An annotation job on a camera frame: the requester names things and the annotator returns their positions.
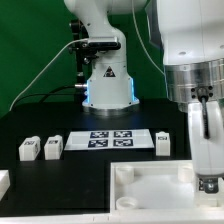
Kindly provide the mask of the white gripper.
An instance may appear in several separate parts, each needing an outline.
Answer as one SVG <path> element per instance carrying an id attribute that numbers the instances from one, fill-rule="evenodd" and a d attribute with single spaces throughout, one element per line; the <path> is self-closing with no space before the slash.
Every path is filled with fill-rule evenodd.
<path id="1" fill-rule="evenodd" d="M 199 178 L 224 176 L 224 125 L 217 101 L 207 103 L 209 138 L 204 137 L 202 104 L 188 105 L 188 132 L 194 172 Z M 217 180 L 206 180 L 207 194 L 218 192 Z"/>

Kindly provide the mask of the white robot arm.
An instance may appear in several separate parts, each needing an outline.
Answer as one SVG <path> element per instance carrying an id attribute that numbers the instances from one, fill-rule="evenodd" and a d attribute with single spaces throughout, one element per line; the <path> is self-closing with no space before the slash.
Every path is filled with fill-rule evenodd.
<path id="1" fill-rule="evenodd" d="M 88 112 L 108 114 L 138 103 L 126 68 L 126 41 L 113 28 L 110 14 L 145 5 L 155 8 L 148 20 L 162 42 L 168 99 L 188 114 L 194 172 L 206 193 L 224 179 L 224 0 L 64 0 L 87 29 L 84 47 L 93 62 L 87 81 Z"/>

